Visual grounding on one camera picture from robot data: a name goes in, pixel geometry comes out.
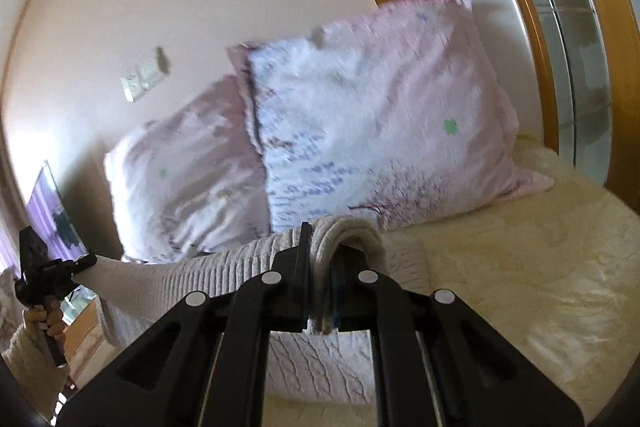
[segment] person's arm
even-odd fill
[[[41,351],[37,337],[40,330],[36,322],[44,321],[45,318],[49,325],[47,334],[55,337],[62,346],[65,341],[62,312],[55,309],[47,317],[46,312],[31,309],[25,311],[24,324],[14,333],[11,345],[2,357],[24,397],[41,415],[51,420],[55,413],[58,393],[62,391],[68,376],[68,368],[54,367],[48,353]]]

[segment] beige wall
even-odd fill
[[[116,255],[102,158],[128,130],[174,110],[230,70],[224,47],[301,32],[373,0],[31,0],[2,92],[22,197],[47,159],[90,248]],[[171,74],[139,102],[120,77],[162,46]]]

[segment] wall socket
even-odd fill
[[[134,71],[120,80],[124,96],[128,102],[137,102],[152,87],[157,86],[169,73],[168,61],[164,50],[158,46],[156,56],[135,66]]]

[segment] knit sweater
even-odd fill
[[[11,338],[11,344],[2,357],[24,397],[47,420],[55,413],[58,393],[64,387],[68,368],[54,367],[38,346],[36,340],[20,326]]]

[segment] sweater cuff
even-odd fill
[[[47,420],[56,410],[58,393],[65,385],[68,367],[55,367],[29,333],[20,326],[2,357],[29,403]]]

